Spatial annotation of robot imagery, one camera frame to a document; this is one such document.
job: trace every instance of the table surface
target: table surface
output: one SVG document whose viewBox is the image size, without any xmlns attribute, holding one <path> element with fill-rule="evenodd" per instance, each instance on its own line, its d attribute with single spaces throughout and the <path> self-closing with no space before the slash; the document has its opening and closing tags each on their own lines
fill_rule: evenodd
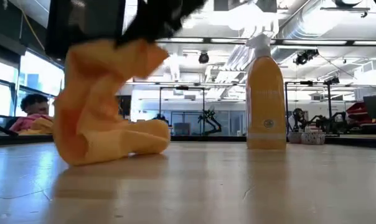
<svg viewBox="0 0 376 224">
<path fill-rule="evenodd" d="M 68 168 L 53 144 L 0 147 L 0 223 L 376 224 L 376 150 L 175 142 Z"/>
</svg>

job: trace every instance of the ceiling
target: ceiling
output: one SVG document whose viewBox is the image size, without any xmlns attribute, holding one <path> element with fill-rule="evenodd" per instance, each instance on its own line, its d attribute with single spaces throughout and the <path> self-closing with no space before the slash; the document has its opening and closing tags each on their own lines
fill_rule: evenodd
<svg viewBox="0 0 376 224">
<path fill-rule="evenodd" d="M 233 9 L 229 12 L 214 12 L 214 1 L 209 0 L 205 7 L 188 18 L 184 23 L 184 28 L 177 34 L 178 37 L 250 37 L 245 33 L 246 27 L 240 27 L 242 21 L 247 21 L 244 14 L 239 9 Z M 325 1 L 325 4 L 332 4 L 332 0 Z M 10 0 L 17 7 L 22 8 L 27 15 L 47 26 L 49 15 L 50 0 Z M 296 17 L 288 20 L 293 14 L 305 6 L 307 0 L 277 0 L 278 12 L 273 18 L 273 31 L 281 33 L 284 25 L 296 22 Z M 333 16 L 336 19 L 331 20 L 333 25 L 326 29 L 322 35 L 318 35 L 319 39 L 376 39 L 376 5 L 373 0 L 363 0 L 357 7 L 369 8 L 366 17 L 362 17 L 363 11 L 334 11 L 328 12 L 328 17 Z M 125 25 L 134 18 L 136 11 L 136 0 L 126 0 Z M 254 24 L 268 18 L 266 14 L 259 14 L 257 17 L 251 17 L 250 21 Z M 317 17 L 313 28 L 318 28 L 322 23 L 327 23 L 327 18 Z M 230 57 L 234 45 L 220 44 L 160 44 L 166 49 L 173 59 L 166 60 L 165 63 L 154 72 L 150 78 L 152 80 L 161 80 L 162 82 L 175 81 L 175 77 L 171 73 L 178 73 L 179 81 L 193 82 L 194 80 L 204 81 L 206 79 L 206 70 L 211 65 L 223 65 Z M 198 57 L 201 51 L 209 54 L 210 62 L 201 64 Z M 341 69 L 341 80 L 347 80 L 350 83 L 353 69 L 361 67 L 371 61 L 376 61 L 376 47 L 318 47 L 321 56 L 316 57 L 313 61 L 305 65 L 297 66 L 293 63 L 296 54 L 292 57 L 286 57 L 283 63 L 280 63 L 281 70 L 285 80 L 303 79 L 316 80 L 319 77 L 325 77 L 328 73 Z"/>
</svg>

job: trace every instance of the spray bottle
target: spray bottle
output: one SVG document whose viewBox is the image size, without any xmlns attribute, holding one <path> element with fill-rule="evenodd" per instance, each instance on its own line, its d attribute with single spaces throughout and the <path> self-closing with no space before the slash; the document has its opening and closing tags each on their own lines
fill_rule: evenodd
<svg viewBox="0 0 376 224">
<path fill-rule="evenodd" d="M 260 34 L 249 40 L 255 48 L 255 61 L 247 78 L 248 149 L 286 149 L 283 78 L 271 58 L 271 39 Z"/>
</svg>

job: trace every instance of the dark hair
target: dark hair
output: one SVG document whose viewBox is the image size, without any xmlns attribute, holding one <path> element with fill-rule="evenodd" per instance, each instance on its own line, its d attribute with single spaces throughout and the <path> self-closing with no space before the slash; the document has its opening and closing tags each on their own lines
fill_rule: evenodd
<svg viewBox="0 0 376 224">
<path fill-rule="evenodd" d="M 25 98 L 23 98 L 21 102 L 21 109 L 22 111 L 26 112 L 26 108 L 30 105 L 33 105 L 35 103 L 43 103 L 48 102 L 49 99 L 43 95 L 40 94 L 29 94 Z"/>
</svg>

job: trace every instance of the microfiber cloth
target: microfiber cloth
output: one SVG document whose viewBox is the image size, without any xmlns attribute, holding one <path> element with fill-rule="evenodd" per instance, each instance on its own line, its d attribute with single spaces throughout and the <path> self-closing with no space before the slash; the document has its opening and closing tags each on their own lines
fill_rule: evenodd
<svg viewBox="0 0 376 224">
<path fill-rule="evenodd" d="M 166 58 L 166 51 L 144 39 L 118 48 L 106 39 L 70 47 L 65 89 L 55 102 L 53 135 L 60 156 L 79 166 L 165 150 L 167 124 L 123 120 L 115 93 L 132 77 L 147 78 Z"/>
</svg>

